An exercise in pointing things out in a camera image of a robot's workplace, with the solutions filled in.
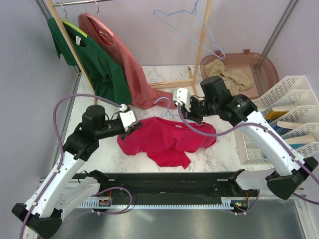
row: white wall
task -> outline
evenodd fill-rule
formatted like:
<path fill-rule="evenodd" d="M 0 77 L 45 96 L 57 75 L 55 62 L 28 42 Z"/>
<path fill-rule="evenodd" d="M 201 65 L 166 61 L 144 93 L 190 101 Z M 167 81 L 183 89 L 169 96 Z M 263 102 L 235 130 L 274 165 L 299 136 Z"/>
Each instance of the white wall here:
<path fill-rule="evenodd" d="M 76 74 L 58 59 L 33 0 L 1 1 L 0 22 L 0 238 L 17 239 L 22 223 L 11 210 L 32 196 L 50 170 L 57 144 L 52 111 L 72 93 Z"/>
<path fill-rule="evenodd" d="M 306 75 L 319 99 L 319 1 L 302 0 L 289 18 L 272 48 L 269 58 L 277 68 L 279 78 Z M 319 177 L 319 168 L 315 170 Z M 319 201 L 319 186 L 312 178 L 304 184 L 307 196 Z M 309 212 L 319 225 L 319 206 L 309 206 Z"/>
<path fill-rule="evenodd" d="M 217 45 L 226 53 L 250 48 L 261 53 L 289 0 L 214 0 L 209 21 Z M 197 45 L 153 15 L 155 9 L 173 12 L 192 10 L 195 0 L 115 0 L 100 2 L 100 20 L 130 48 L 142 65 L 194 64 Z M 206 0 L 199 0 L 203 18 Z M 66 6 L 68 20 L 78 25 L 77 16 L 88 12 L 96 16 L 95 3 Z M 65 12 L 58 7 L 65 18 Z M 197 41 L 202 23 L 195 16 L 180 13 L 167 20 Z M 206 37 L 206 46 L 215 50 Z"/>

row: wooden frame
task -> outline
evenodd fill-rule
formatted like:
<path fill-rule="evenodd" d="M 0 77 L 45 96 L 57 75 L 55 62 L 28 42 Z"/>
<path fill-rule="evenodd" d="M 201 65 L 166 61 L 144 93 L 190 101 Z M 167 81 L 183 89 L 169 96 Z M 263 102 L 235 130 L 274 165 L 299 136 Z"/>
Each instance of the wooden frame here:
<path fill-rule="evenodd" d="M 205 10 L 205 15 L 204 15 L 204 22 L 206 24 L 207 24 L 208 19 L 209 19 L 209 15 L 210 15 L 211 8 L 212 8 L 212 3 L 213 3 L 213 0 L 207 0 L 206 10 Z M 201 31 L 200 40 L 199 40 L 199 43 L 201 45 L 204 44 L 206 31 L 207 31 L 207 29 L 205 27 L 205 24 L 203 24 L 203 29 Z M 198 95 L 197 88 L 196 88 L 196 76 L 197 76 L 198 67 L 200 64 L 200 58 L 201 58 L 202 51 L 203 51 L 203 48 L 201 46 L 198 46 L 194 73 L 192 73 L 189 66 L 187 67 L 189 79 L 152 83 L 152 84 L 150 84 L 150 86 L 152 86 L 155 89 L 169 89 L 169 88 L 179 88 L 179 87 L 192 86 L 194 95 Z"/>
<path fill-rule="evenodd" d="M 48 10 L 51 12 L 52 16 L 54 17 L 60 31 L 62 32 L 62 35 L 63 35 L 64 39 L 66 40 L 66 43 L 68 44 L 68 46 L 72 52 L 72 55 L 74 56 L 79 68 L 81 69 L 82 74 L 89 81 L 90 86 L 92 88 L 92 91 L 94 93 L 94 89 L 93 89 L 90 77 L 88 76 L 87 72 L 85 71 L 82 62 L 74 49 L 73 43 L 71 42 L 71 39 L 65 30 L 65 27 L 61 21 L 61 18 L 59 16 L 58 12 L 56 11 L 55 7 L 53 6 L 52 0 L 44 0 L 44 1 L 47 5 Z M 210 15 L 211 8 L 212 8 L 212 2 L 213 2 L 213 0 L 207 0 L 206 10 L 205 10 L 205 15 L 204 15 L 205 23 L 208 22 L 209 15 Z M 204 44 L 206 31 L 207 31 L 207 29 L 205 27 L 205 24 L 203 24 L 203 29 L 202 29 L 202 32 L 200 35 L 200 40 L 199 40 L 199 43 L 201 45 Z M 189 66 L 187 67 L 189 79 L 152 83 L 152 84 L 150 84 L 150 86 L 154 89 L 169 89 L 169 88 L 179 88 L 179 87 L 192 86 L 193 93 L 195 95 L 198 95 L 197 88 L 196 88 L 196 76 L 197 76 L 198 67 L 200 64 L 200 58 L 201 58 L 202 51 L 203 51 L 203 48 L 201 46 L 198 46 L 194 73 L 192 73 L 191 68 Z"/>

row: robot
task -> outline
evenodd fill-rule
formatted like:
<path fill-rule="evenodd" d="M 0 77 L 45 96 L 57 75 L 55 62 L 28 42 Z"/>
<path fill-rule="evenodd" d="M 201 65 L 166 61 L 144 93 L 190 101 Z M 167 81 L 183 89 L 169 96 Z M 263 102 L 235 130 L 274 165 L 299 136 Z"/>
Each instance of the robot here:
<path fill-rule="evenodd" d="M 61 195 L 74 174 L 98 149 L 100 139 L 116 135 L 125 138 L 142 127 L 134 112 L 125 105 L 121 105 L 117 118 L 112 120 L 106 120 L 102 106 L 93 105 L 86 109 L 82 122 L 67 138 L 63 164 L 58 161 L 38 190 L 25 203 L 16 204 L 12 213 L 44 239 L 49 239 L 83 200 L 109 187 L 125 186 L 134 197 L 133 205 L 218 203 L 221 197 L 244 196 L 247 191 L 257 196 L 257 190 L 270 190 L 281 199 L 290 198 L 318 162 L 313 157 L 304 158 L 289 147 L 254 103 L 245 95 L 231 96 L 220 77 L 203 80 L 201 87 L 203 100 L 191 96 L 184 88 L 174 91 L 173 100 L 182 120 L 188 124 L 185 119 L 201 122 L 203 117 L 218 115 L 249 136 L 274 168 L 182 174 L 116 174 L 94 170 L 78 186 Z M 128 198 L 123 193 L 113 195 L 118 204 L 127 204 Z"/>

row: blue hanger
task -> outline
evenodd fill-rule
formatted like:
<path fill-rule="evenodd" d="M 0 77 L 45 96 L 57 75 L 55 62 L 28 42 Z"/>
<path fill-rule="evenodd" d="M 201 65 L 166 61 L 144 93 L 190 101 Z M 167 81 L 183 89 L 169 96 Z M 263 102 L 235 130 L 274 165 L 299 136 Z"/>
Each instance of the blue hanger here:
<path fill-rule="evenodd" d="M 167 114 L 169 114 L 170 116 L 172 116 L 172 117 L 173 117 L 173 119 L 174 119 L 174 116 L 179 117 L 179 115 L 174 115 L 174 114 L 172 114 L 172 113 L 169 111 L 169 107 L 170 107 L 170 105 L 171 105 L 170 98 L 165 97 L 165 96 L 163 96 L 163 97 L 159 97 L 159 98 L 158 98 L 158 99 L 157 99 L 157 100 L 156 100 L 153 104 L 156 104 L 156 103 L 157 103 L 157 101 L 159 101 L 160 99 L 167 99 L 167 100 L 169 101 L 169 105 L 168 105 L 168 106 L 167 106 L 167 108 L 166 108 L 166 112 L 165 112 L 165 114 L 164 114 L 164 115 L 157 116 L 157 117 L 165 117 L 165 116 L 167 116 Z M 187 120 L 189 120 L 189 121 L 191 121 L 191 122 L 195 123 L 197 126 L 204 125 L 203 123 L 198 124 L 197 122 L 192 121 L 192 120 L 190 120 L 190 119 L 187 119 Z"/>
<path fill-rule="evenodd" d="M 184 36 L 186 36 L 188 39 L 190 39 L 190 40 L 192 40 L 193 42 L 195 42 L 197 45 L 200 45 L 202 48 L 204 48 L 205 50 L 209 51 L 209 52 L 210 52 L 211 54 L 213 54 L 214 56 L 218 57 L 218 58 L 221 59 L 221 60 L 222 60 L 222 59 L 225 59 L 225 53 L 224 53 L 224 51 L 223 51 L 219 46 L 215 45 L 214 37 L 213 37 L 211 31 L 209 30 L 209 28 L 208 28 L 206 22 L 205 22 L 201 17 L 199 17 L 199 16 L 197 15 L 197 3 L 198 3 L 198 1 L 199 1 L 199 0 L 196 0 L 194 9 L 193 9 L 192 11 L 180 10 L 180 11 L 176 11 L 176 12 L 172 12 L 172 13 L 166 14 L 165 12 L 163 12 L 163 11 L 161 11 L 161 10 L 155 9 L 155 10 L 154 10 L 154 15 L 155 15 L 158 19 L 160 19 L 161 21 L 165 22 L 165 23 L 166 23 L 167 25 L 169 25 L 170 27 L 174 28 L 174 29 L 175 29 L 176 31 L 178 31 L 179 33 L 181 33 L 181 34 L 183 34 Z M 193 14 L 193 13 L 195 12 L 195 16 L 205 24 L 205 27 L 206 27 L 207 31 L 209 32 L 209 35 L 210 35 L 211 39 L 213 40 L 213 45 L 214 45 L 215 47 L 217 47 L 217 48 L 223 53 L 223 57 L 220 57 L 220 56 L 216 55 L 214 52 L 212 52 L 211 50 L 209 50 L 208 48 L 206 48 L 205 46 L 203 46 L 203 45 L 200 44 L 199 42 L 195 41 L 193 38 L 187 36 L 185 33 L 183 33 L 182 31 L 178 30 L 176 27 L 174 27 L 173 25 L 169 24 L 169 23 L 168 23 L 167 21 L 165 21 L 164 19 L 162 19 L 162 18 L 160 18 L 159 16 L 157 16 L 157 15 L 156 15 L 156 12 L 157 12 L 157 11 L 163 13 L 165 16 L 174 15 L 174 14 L 180 13 L 180 12 L 187 12 L 187 13 L 189 13 L 189 14 Z"/>

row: white marble surface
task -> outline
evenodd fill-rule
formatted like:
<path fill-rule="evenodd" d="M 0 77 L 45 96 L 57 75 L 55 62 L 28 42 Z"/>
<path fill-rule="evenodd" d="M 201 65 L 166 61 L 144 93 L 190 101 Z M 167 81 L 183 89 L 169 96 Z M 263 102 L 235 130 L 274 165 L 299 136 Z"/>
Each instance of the white marble surface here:
<path fill-rule="evenodd" d="M 187 66 L 146 66 L 143 67 L 145 75 L 149 83 L 172 81 L 178 79 L 188 79 Z M 201 79 L 200 72 L 197 75 L 197 90 L 200 96 L 203 92 L 199 85 Z M 78 93 L 92 93 L 88 82 L 83 77 L 80 80 Z M 67 136 L 71 134 L 76 125 L 81 121 L 82 114 L 85 109 L 93 104 L 93 98 L 77 97 L 75 99 L 74 107 L 69 122 Z M 106 109 L 106 113 L 111 116 L 117 112 L 118 109 L 114 106 L 108 105 L 99 101 Z M 149 110 L 141 110 L 137 107 L 131 106 L 138 118 L 145 119 L 162 114 L 165 108 L 155 106 Z M 231 125 L 228 122 L 222 121 L 217 116 L 204 119 L 205 122 L 212 124 L 217 132 L 223 132 Z M 217 142 L 208 149 L 201 148 L 196 153 L 186 153 L 191 164 L 187 169 L 180 167 L 159 167 L 149 159 L 146 153 L 139 153 L 135 156 L 125 155 L 116 142 L 116 137 L 100 140 L 100 147 L 96 150 L 88 162 L 79 170 L 92 171 L 94 169 L 102 172 L 216 172 L 216 171 L 237 171 L 240 168 L 249 170 L 269 169 L 268 165 L 256 166 L 242 166 L 239 162 L 237 145 L 234 133 L 219 137 Z"/>

